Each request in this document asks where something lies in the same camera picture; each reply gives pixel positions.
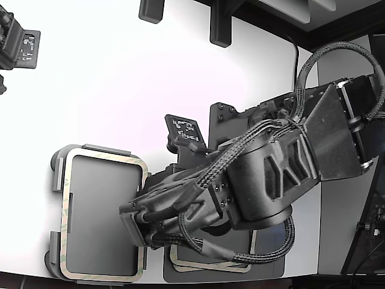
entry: white table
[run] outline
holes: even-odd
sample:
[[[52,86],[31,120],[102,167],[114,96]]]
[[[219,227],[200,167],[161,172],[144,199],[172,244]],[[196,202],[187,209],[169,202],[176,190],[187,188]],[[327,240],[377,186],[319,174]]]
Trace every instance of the white table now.
[[[139,3],[2,0],[42,39],[36,70],[2,72],[0,271],[51,277],[43,257],[49,232],[60,228],[49,167],[58,149],[129,150],[155,173],[176,161],[165,147],[166,114],[197,120],[207,137],[211,104],[243,111],[292,88],[290,43],[233,19],[233,43],[223,49],[209,42],[208,7],[166,0],[154,25],[139,20]],[[309,55],[301,51],[300,64]],[[308,85],[318,85],[316,71]],[[316,273],[319,206],[319,187],[294,203],[297,236],[284,276]],[[162,256],[149,252],[140,282],[164,282]]]

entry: gray panel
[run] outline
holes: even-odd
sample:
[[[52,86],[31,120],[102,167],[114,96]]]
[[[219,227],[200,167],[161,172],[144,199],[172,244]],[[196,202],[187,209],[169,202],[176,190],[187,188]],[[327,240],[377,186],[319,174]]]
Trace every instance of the gray panel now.
[[[220,238],[221,237],[213,238],[213,242],[219,243]],[[283,224],[268,229],[259,230],[257,232],[256,254],[272,252],[278,249],[283,244],[284,240],[285,228]],[[239,246],[238,243],[243,242],[239,242],[239,237],[234,235],[225,246],[228,248],[233,248],[234,246]],[[184,258],[197,258],[196,256],[193,256],[197,254],[191,250],[189,252],[184,252],[183,254]],[[283,257],[278,261],[270,264],[253,265],[250,271],[247,273],[219,272],[213,270],[179,273],[175,271],[170,261],[170,249],[166,248],[164,258],[164,279],[169,283],[253,281],[279,278],[283,275],[284,267],[285,258]]]
[[[135,197],[141,169],[83,156],[73,159],[67,269],[73,273],[133,276],[138,249],[129,243],[119,206]]]
[[[368,36],[353,42],[370,50]],[[318,61],[320,85],[343,77],[372,73],[373,68],[368,61],[351,51],[333,51]],[[318,273],[341,272],[369,193],[375,164],[368,173],[358,178],[322,183]]]

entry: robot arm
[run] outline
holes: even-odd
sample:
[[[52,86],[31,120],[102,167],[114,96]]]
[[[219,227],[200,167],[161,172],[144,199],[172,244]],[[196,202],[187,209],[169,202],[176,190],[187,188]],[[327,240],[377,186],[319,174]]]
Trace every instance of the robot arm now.
[[[304,89],[315,62],[335,49],[366,57],[375,76],[340,79]],[[380,108],[385,76],[358,45],[338,42],[309,58],[296,89],[243,113],[225,104],[211,107],[209,148],[197,123],[166,116],[168,149],[178,163],[151,176],[141,196],[120,207],[136,246],[178,244],[211,258],[263,264],[289,252],[294,243],[291,203],[321,181],[360,176],[384,151]],[[227,215],[221,226],[211,226]],[[232,252],[190,233],[212,235],[263,229],[285,223],[282,247],[266,255]]]

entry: black plastic part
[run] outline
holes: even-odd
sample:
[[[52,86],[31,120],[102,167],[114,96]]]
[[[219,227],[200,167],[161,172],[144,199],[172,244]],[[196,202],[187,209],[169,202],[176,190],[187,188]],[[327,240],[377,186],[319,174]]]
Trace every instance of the black plastic part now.
[[[252,147],[227,169],[245,221],[256,222],[277,215],[318,183],[298,129],[261,148]]]
[[[245,0],[213,0],[211,4],[210,42],[228,47],[232,41],[232,15]]]
[[[168,128],[167,149],[178,154],[178,170],[192,169],[206,163],[209,150],[195,120],[166,115]]]
[[[0,95],[7,91],[7,88],[4,86],[4,77],[0,75]]]
[[[163,19],[164,0],[141,0],[139,18],[141,20],[159,23]]]
[[[39,54],[40,31],[25,30],[15,68],[35,69]]]
[[[203,232],[206,232],[212,236],[220,237],[220,236],[223,236],[224,234],[227,234],[231,230],[231,223],[230,221],[227,221],[222,225],[204,227],[200,229]]]
[[[119,213],[123,221],[131,222],[128,214],[132,212],[140,212],[146,210],[149,212],[159,212],[166,208],[170,208],[185,192],[186,186],[189,187],[191,178],[199,176],[201,172],[207,168],[207,166],[201,166],[196,169],[184,170],[179,173],[175,173],[165,178],[160,184],[152,187],[149,193],[137,197],[132,202],[126,205],[122,205],[119,208]],[[186,228],[189,232],[207,227],[214,222],[218,221],[220,215],[218,214],[217,207],[209,191],[206,189],[186,211]],[[137,223],[138,229],[143,236],[143,239],[147,244],[151,244],[151,236],[157,232],[164,234],[174,233],[179,231],[179,225],[177,218],[163,220],[162,222],[153,223]],[[135,244],[135,240],[138,236],[134,236],[138,232],[135,230],[130,231],[131,242]]]
[[[344,89],[353,113],[350,118],[366,114],[377,102],[370,76],[358,77],[354,81],[346,83]],[[361,125],[352,135],[361,163],[368,162],[385,151],[385,122],[382,120],[372,121],[365,126]]]
[[[304,124],[322,181],[360,176],[362,169],[347,117],[330,85]]]
[[[23,28],[18,21],[13,19],[5,38],[5,43],[0,50],[0,66],[2,69],[11,70],[15,67],[23,37]]]

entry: black braided cable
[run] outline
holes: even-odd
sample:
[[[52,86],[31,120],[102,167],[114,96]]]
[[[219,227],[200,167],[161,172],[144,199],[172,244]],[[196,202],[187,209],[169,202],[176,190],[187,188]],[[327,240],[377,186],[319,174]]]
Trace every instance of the black braided cable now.
[[[296,94],[297,101],[295,104],[295,109],[292,110],[292,114],[291,114],[291,118],[294,121],[299,122],[302,118],[303,111],[304,111],[306,79],[312,67],[323,55],[338,49],[346,49],[346,50],[357,52],[360,55],[364,56],[373,65],[374,71],[377,74],[380,82],[381,95],[377,104],[373,107],[373,109],[367,114],[365,114],[365,118],[368,121],[371,121],[373,117],[380,110],[381,106],[385,101],[385,74],[380,64],[368,50],[361,47],[360,45],[341,41],[341,42],[330,43],[319,48],[312,56],[310,56],[310,58],[306,61],[306,63],[302,67],[297,79],[297,83],[295,85],[295,94]]]
[[[285,242],[281,248],[269,253],[262,255],[252,255],[248,253],[235,253],[234,262],[243,263],[243,264],[266,264],[277,261],[279,258],[285,256],[293,247],[295,240],[295,228],[293,218],[290,216],[284,222],[285,224]]]
[[[185,223],[185,213],[180,213],[178,215],[178,223],[179,223],[179,229],[186,240],[188,246],[196,251],[197,253],[200,253],[202,251],[202,247],[199,246],[198,243],[195,242],[195,240],[189,235],[187,229],[186,229],[186,223]]]
[[[224,153],[205,170],[197,180],[197,185],[207,188],[228,166],[247,148],[247,146],[261,133],[268,129],[279,129],[282,123],[277,120],[262,120],[240,136]]]
[[[179,219],[180,231],[182,232],[182,235],[185,238],[185,241],[188,243],[188,246],[191,249],[195,250],[196,252],[201,253],[203,243],[205,242],[205,240],[202,240],[202,239],[197,240],[196,238],[193,238],[188,234],[184,223],[185,221],[184,213],[180,213],[178,216],[178,219]],[[234,262],[243,263],[243,264],[266,264],[266,263],[274,262],[279,258],[285,256],[294,245],[295,228],[294,228],[293,218],[291,216],[284,221],[284,224],[285,224],[285,242],[279,249],[271,253],[261,254],[261,255],[252,255],[249,253],[235,252],[233,256],[233,260],[224,259],[223,261],[234,261]]]

